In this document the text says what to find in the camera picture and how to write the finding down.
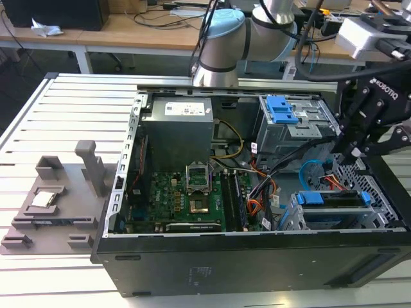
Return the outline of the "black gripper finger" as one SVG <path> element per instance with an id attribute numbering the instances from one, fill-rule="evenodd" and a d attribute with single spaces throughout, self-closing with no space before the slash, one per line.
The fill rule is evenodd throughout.
<path id="1" fill-rule="evenodd" d="M 385 110 L 385 102 L 375 87 L 358 86 L 342 91 L 339 107 L 340 135 L 332 152 L 339 153 L 340 160 L 356 160 L 363 153 L 371 128 Z"/>
<path id="2" fill-rule="evenodd" d="M 351 155 L 356 158 L 384 156 L 401 151 L 403 148 L 409 148 L 410 127 L 402 124 L 397 125 L 387 140 L 380 142 L 379 139 L 380 136 L 377 136 L 375 133 L 370 134 L 351 150 Z"/>

